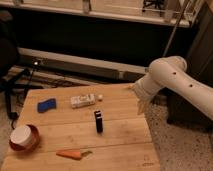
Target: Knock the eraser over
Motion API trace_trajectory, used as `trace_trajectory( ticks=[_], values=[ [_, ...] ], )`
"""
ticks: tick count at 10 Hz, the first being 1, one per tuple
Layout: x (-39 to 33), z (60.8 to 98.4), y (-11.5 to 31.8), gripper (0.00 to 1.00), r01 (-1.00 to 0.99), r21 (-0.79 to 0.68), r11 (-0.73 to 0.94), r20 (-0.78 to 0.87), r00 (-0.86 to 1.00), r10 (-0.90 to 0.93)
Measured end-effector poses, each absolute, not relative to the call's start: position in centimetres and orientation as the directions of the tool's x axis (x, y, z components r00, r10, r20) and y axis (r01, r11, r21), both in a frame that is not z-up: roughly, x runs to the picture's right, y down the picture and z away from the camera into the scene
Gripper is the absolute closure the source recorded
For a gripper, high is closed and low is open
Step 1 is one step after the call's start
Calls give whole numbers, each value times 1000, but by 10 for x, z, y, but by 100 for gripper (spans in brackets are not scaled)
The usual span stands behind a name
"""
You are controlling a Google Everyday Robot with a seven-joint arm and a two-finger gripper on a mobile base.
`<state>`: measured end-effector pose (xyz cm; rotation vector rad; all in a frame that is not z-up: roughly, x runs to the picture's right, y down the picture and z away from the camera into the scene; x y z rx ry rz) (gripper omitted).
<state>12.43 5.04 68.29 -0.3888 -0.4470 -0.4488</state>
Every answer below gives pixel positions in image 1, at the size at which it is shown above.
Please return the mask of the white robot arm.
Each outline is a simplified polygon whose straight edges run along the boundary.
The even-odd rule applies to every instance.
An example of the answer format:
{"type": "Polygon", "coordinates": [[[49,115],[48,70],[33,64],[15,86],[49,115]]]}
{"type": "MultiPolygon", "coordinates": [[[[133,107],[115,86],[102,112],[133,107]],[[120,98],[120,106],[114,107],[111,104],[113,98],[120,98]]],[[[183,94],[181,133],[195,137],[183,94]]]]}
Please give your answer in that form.
{"type": "Polygon", "coordinates": [[[140,101],[151,101],[161,89],[168,88],[213,120],[213,88],[198,82],[186,70],[187,62],[183,57],[155,59],[132,89],[140,101]]]}

